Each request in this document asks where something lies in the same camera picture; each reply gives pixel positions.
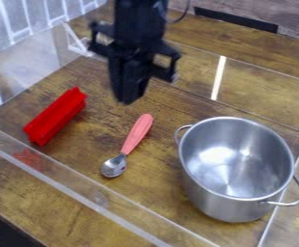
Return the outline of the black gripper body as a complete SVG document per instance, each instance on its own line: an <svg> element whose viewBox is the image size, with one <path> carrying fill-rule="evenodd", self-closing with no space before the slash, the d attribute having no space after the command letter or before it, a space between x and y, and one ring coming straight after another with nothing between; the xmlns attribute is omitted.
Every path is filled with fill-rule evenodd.
<svg viewBox="0 0 299 247"><path fill-rule="evenodd" d="M164 42L168 0L115 0L114 23L90 24L92 39L88 50L107 58L127 62L127 82L131 82L131 61L151 66L151 77L171 82L176 73L179 51Z"/></svg>

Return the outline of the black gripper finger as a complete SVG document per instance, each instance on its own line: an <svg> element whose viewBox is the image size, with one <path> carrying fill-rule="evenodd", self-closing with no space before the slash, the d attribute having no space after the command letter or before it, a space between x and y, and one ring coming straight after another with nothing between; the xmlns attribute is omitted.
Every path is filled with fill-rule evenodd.
<svg viewBox="0 0 299 247"><path fill-rule="evenodd" d="M151 78L151 66L147 62L132 60L131 61L131 96L130 103L134 103L140 97L143 97L148 81Z"/></svg>
<svg viewBox="0 0 299 247"><path fill-rule="evenodd" d="M110 71L110 80L111 87L115 98L119 102L130 102L130 93L128 93L128 83L127 83L127 62L119 57L108 58L108 71Z"/></svg>

